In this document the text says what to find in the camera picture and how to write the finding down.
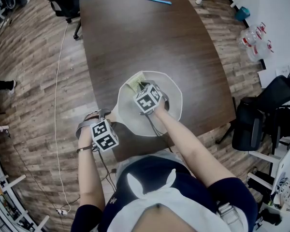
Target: laminate floor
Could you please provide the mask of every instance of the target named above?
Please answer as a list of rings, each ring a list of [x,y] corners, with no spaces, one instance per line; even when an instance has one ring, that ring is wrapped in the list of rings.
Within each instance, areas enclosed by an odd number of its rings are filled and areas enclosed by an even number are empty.
[[[230,8],[230,2],[203,0],[201,5],[197,5],[195,0],[189,1],[214,42],[236,101],[247,95],[258,95],[261,86],[257,71],[262,67],[260,63],[249,62],[245,53],[241,53],[236,45],[235,39],[245,26],[234,20],[235,9]],[[63,231],[63,227],[69,231],[78,202],[71,205],[71,212],[62,217],[62,221],[49,202],[51,200],[56,208],[65,205],[58,173],[54,98],[58,57],[67,23],[63,18],[55,16],[47,0],[31,0],[25,8],[17,9],[12,18],[12,23],[0,30],[0,80],[15,79],[18,85],[14,95],[0,92],[0,111],[6,112],[0,115],[0,125],[9,125],[11,134],[11,138],[8,138],[0,133],[0,160],[9,175],[9,181],[22,174],[27,175],[14,189],[33,219],[40,223],[45,215],[49,215],[50,220],[46,224],[49,231]],[[61,178],[69,202],[79,197],[75,128],[86,113],[97,109],[83,41],[73,39],[76,25],[75,19],[67,28],[56,105]],[[215,140],[225,133],[228,126],[201,135],[199,139],[224,166],[243,181],[253,166],[268,171],[269,165],[265,161],[234,150],[231,137],[221,145],[215,144]],[[260,151],[268,152],[270,146],[270,141],[266,139]],[[49,200],[30,176],[20,156]],[[109,169],[116,167],[112,152],[103,157]],[[106,171],[99,157],[95,158],[103,178]],[[106,180],[102,183],[108,200],[113,190]],[[260,199],[258,193],[252,193],[257,200]]]

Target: white bowl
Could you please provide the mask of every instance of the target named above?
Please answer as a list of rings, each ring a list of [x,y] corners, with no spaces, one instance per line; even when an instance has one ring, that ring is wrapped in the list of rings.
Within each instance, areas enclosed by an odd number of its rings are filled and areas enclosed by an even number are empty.
[[[170,115],[180,120],[183,108],[183,94],[176,83],[165,73],[143,71],[143,74],[147,80],[155,81],[159,88],[166,93],[170,102]],[[126,83],[120,87],[117,104],[112,111],[116,115],[116,121],[126,125],[135,135],[146,137],[156,136],[148,119],[140,115],[141,110],[133,100],[135,93]],[[166,133],[165,127],[154,114],[149,115],[149,118],[158,131],[162,134]]]

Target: blue strip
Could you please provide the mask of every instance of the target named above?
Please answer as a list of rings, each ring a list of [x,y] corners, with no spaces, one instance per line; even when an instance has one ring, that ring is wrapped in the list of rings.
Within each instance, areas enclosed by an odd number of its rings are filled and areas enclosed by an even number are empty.
[[[170,1],[164,1],[164,0],[151,0],[151,1],[154,1],[154,2],[161,2],[161,3],[166,3],[166,4],[169,4],[169,5],[172,4]]]

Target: navy blue shirt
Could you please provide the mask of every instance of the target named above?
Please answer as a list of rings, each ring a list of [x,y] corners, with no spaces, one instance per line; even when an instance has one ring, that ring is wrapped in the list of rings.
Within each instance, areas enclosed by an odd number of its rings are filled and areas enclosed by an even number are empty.
[[[116,201],[109,202],[103,212],[93,205],[80,206],[76,211],[71,232],[89,232],[97,225],[99,225],[99,232],[107,231],[116,214],[124,206],[137,199],[128,185],[128,173],[142,183],[144,193],[147,193],[165,185],[172,169],[176,169],[176,179],[172,188],[178,189],[183,196],[198,202],[213,213],[218,211],[217,201],[229,202],[245,213],[249,232],[253,230],[258,214],[257,204],[240,179],[222,179],[206,188],[201,181],[190,174],[184,165],[172,160],[149,156],[131,164],[122,172],[116,184],[117,190],[110,199],[115,198]]]

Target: forearm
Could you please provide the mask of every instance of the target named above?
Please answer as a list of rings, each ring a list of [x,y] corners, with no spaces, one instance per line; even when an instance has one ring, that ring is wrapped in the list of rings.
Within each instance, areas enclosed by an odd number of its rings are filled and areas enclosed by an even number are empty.
[[[156,115],[164,124],[190,170],[207,187],[221,179],[235,177],[203,146],[190,130],[169,115],[168,112],[162,111]]]
[[[80,138],[79,148],[90,145]],[[78,183],[80,190],[80,206],[92,204],[102,211],[105,208],[105,199],[100,181],[99,172],[90,149],[78,153]]]

